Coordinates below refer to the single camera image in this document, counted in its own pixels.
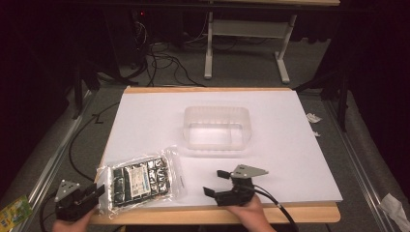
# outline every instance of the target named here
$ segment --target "black cable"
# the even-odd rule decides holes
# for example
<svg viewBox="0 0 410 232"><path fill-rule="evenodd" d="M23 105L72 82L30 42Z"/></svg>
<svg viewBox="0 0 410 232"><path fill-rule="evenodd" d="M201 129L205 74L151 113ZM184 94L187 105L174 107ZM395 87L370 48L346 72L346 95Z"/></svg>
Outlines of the black cable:
<svg viewBox="0 0 410 232"><path fill-rule="evenodd" d="M213 46L212 46L212 49L217 50L217 51L227 51L227 50L232 49L232 48L235 47L236 44L238 43L238 39L237 39L237 38L229 38L229 39L231 39L231 40L229 40L229 43L230 43L230 41L233 41L233 44L232 44L230 47L228 47L228 48L217 48L217 47L215 47L215 46L213 45Z"/></svg>
<svg viewBox="0 0 410 232"><path fill-rule="evenodd" d="M192 47L192 48L202 48L208 44L208 42L204 39L207 39L207 37L202 37L195 41L185 42L184 45L188 47Z"/></svg>
<svg viewBox="0 0 410 232"><path fill-rule="evenodd" d="M51 216L55 215L55 212L48 214L47 216L44 217L43 221L46 221L48 218Z"/></svg>
<svg viewBox="0 0 410 232"><path fill-rule="evenodd" d="M251 42L251 41L244 41L244 40L241 40L241 38L239 38L238 43L240 43L240 44L250 44L250 45L261 45L261 44L263 44L267 41L270 41L271 39L272 38L261 38L260 42Z"/></svg>
<svg viewBox="0 0 410 232"><path fill-rule="evenodd" d="M84 177L85 179L87 179L87 180L89 180L89 181L91 181L91 182L94 182L94 179L91 178L91 177L89 177L89 176L87 176L87 175L85 175L84 173L82 173L82 172L75 166L75 164L73 163L73 145L74 145L75 140L76 140L76 139L78 138L78 136L81 134L81 132L84 131L84 129L85 129L91 122L93 122L93 120L95 120L95 119L98 120L98 119L100 118L100 115L101 115L101 114L103 114L104 112L106 112L106 110L110 109L111 107L113 107L113 106L115 106L115 105L117 105L117 104L119 104L119 102L116 102L116 103L110 105L109 107L107 107L107 108L105 108L104 110L100 111L98 114L93 114L93 117L92 117L90 120L88 120L87 123L85 123L85 124L78 130L78 132L75 134L75 136L73 137L73 140L72 140L71 143L70 143L70 148L69 148L70 164L72 165L73 169L74 169L79 175L81 175L82 177Z"/></svg>
<svg viewBox="0 0 410 232"><path fill-rule="evenodd" d="M259 193L267 198L269 198L272 202L275 203L275 205L282 211L282 213L286 216L286 218L289 220L290 225L293 227L295 232L299 232L299 227L296 224L295 220L293 220L293 218L289 215L289 213L286 211L286 209L283 208L282 205L280 205L280 203L274 198L274 196L271 195L271 193L269 193L267 190L263 189L262 187L259 186L255 186L258 187L262 190L258 190L258 189L254 189L254 188L250 188L250 187L244 187L244 186L240 186L240 188L243 189L248 189L248 190L252 190L256 193Z"/></svg>
<svg viewBox="0 0 410 232"><path fill-rule="evenodd" d="M205 39L205 38L208 38L207 35L203 36L203 33L205 32L205 29L206 29L207 24L208 24L208 14L205 14L204 24L203 24L202 30L199 32L198 36L195 37L195 38L194 38L193 40L191 40L191 41L185 41L184 44L185 44L185 45L188 45L188 46L190 46L190 47L203 47L203 46L205 46L206 43L202 43L202 46L192 46L192 45L190 45L190 44L191 44L191 43L196 43L196 42L202 41L202 40Z"/></svg>
<svg viewBox="0 0 410 232"><path fill-rule="evenodd" d="M40 228L42 229L42 232L47 232L45 230L45 226L44 226L44 208L45 208L45 204L53 197L55 197L57 194L57 190L54 191L53 193L51 193L49 196L47 196L45 198L45 200L42 202L42 205L40 206L40 212L39 212L39 219L40 219Z"/></svg>
<svg viewBox="0 0 410 232"><path fill-rule="evenodd" d="M103 73L107 74L110 77L110 79L107 79L99 75L99 79L102 81L105 81L108 83L119 82L122 84L131 85L131 86L138 85L138 81L132 81L131 79L141 75L148 69L148 61L146 58L146 54L148 53L148 48L149 48L148 41L151 38L151 36L149 35L147 29L145 28L145 25L138 21L137 15L134 12L131 12L130 15L131 15L131 21L133 24L132 33L133 33L133 41L135 43L135 52L136 52L135 60L139 66L135 72L127 76L122 76L120 73L109 72L108 70L103 69L99 65L94 64L93 62L89 61L90 65L92 65L94 69L98 71L102 71Z"/></svg>
<svg viewBox="0 0 410 232"><path fill-rule="evenodd" d="M120 225L117 228L115 228L112 232L117 232L120 231L121 228L123 228L124 225Z"/></svg>
<svg viewBox="0 0 410 232"><path fill-rule="evenodd" d="M328 229L328 232L332 232L331 227L329 226L329 224L326 223L325 225L326 225L326 229Z"/></svg>
<svg viewBox="0 0 410 232"><path fill-rule="evenodd" d="M151 48L150 48L150 51L151 51L151 56L153 57L153 63L154 63L154 65L152 65L153 67L154 67L154 73L153 73L153 75L151 75L150 74L150 71L147 69L147 73L148 73L148 76L150 77L150 82L148 82L148 84L147 84L147 87L148 86L152 86L152 87L154 87L154 78L155 78L155 75L156 75L156 73L157 73L157 57L154 55L154 51L153 51L153 47L151 46Z"/></svg>
<svg viewBox="0 0 410 232"><path fill-rule="evenodd" d="M175 69L175 71L174 71L174 78L175 78L175 80L176 80L179 84L185 85L185 86L206 87L205 85L200 84L200 83L198 83L198 82L196 82L196 81L194 81L194 80L192 80L192 79L190 78L187 69L182 65L182 63L179 61L179 59L178 59L177 57L168 55L168 54L163 53L163 52L159 52L159 53L156 55L156 57L157 57L157 60L168 60L168 61L170 62L169 64L167 64L167 65L164 66L164 67L160 67L160 68L157 67L157 69L165 69L165 68L168 68L168 67L170 67L170 66L171 66L172 64L174 64L174 63L177 65L177 67L176 67L176 69ZM183 69L186 78L187 78L190 82L192 82L192 84L184 83L184 82L180 81L180 80L177 78L176 73L177 73L177 71L178 71L180 68Z"/></svg>

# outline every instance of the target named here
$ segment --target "black clamp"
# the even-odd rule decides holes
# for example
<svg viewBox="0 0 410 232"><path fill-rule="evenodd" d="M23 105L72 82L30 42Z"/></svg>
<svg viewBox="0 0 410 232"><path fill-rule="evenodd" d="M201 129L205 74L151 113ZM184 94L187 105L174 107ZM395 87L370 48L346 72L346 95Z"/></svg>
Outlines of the black clamp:
<svg viewBox="0 0 410 232"><path fill-rule="evenodd" d="M268 174L269 172L256 167L238 165L233 172L218 170L218 177L231 179L233 188L229 191L215 192L204 187L205 195L215 198L218 206L245 205L253 198L254 186L252 177Z"/></svg>
<svg viewBox="0 0 410 232"><path fill-rule="evenodd" d="M99 197L105 193L104 185L93 184L84 191L80 184L63 180L54 198L57 219L76 221L99 204Z"/></svg>

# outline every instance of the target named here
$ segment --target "small white label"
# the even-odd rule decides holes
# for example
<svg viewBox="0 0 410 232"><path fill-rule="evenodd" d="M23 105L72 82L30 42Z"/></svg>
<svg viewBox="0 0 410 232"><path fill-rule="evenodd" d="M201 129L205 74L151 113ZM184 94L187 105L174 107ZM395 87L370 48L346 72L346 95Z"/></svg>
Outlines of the small white label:
<svg viewBox="0 0 410 232"><path fill-rule="evenodd" d="M131 197L151 192L148 169L140 166L130 170Z"/></svg>

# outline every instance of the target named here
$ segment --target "clear plastic container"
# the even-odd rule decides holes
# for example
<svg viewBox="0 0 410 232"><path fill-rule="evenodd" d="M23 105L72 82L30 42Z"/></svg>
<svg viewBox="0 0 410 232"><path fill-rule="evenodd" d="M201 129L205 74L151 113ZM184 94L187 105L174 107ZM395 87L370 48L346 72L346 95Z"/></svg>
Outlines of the clear plastic container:
<svg viewBox="0 0 410 232"><path fill-rule="evenodd" d="M188 107L184 137L193 150L244 150L251 137L249 111L230 106Z"/></svg>

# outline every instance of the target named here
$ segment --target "packaged circuit board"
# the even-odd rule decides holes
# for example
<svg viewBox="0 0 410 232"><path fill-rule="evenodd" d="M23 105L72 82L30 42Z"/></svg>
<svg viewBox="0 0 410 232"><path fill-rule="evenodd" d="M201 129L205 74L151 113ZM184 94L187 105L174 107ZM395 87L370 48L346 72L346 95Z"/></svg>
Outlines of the packaged circuit board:
<svg viewBox="0 0 410 232"><path fill-rule="evenodd" d="M98 169L97 186L102 185L99 211L109 218L149 202L176 199L185 192L178 150L168 147L110 162Z"/></svg>
<svg viewBox="0 0 410 232"><path fill-rule="evenodd" d="M165 158L149 159L112 171L114 207L145 203L168 194L170 180Z"/></svg>

